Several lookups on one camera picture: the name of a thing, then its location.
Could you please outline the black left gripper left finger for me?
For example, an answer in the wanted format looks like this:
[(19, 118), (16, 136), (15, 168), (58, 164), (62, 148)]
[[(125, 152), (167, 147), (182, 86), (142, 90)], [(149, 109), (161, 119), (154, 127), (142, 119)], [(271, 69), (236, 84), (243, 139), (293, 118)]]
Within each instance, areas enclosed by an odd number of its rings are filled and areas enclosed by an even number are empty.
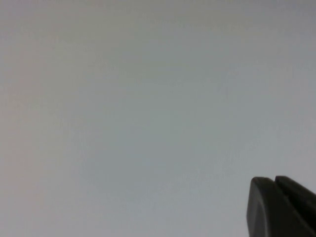
[(275, 179), (254, 177), (250, 182), (246, 213), (250, 237), (314, 237)]

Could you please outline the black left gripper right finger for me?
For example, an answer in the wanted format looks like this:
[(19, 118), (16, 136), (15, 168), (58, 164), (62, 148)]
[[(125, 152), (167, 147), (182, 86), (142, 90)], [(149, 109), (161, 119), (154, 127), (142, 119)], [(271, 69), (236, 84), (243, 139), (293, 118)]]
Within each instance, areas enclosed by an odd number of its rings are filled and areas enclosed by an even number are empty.
[(275, 183), (288, 198), (303, 220), (316, 228), (316, 195), (298, 182), (286, 176), (276, 176)]

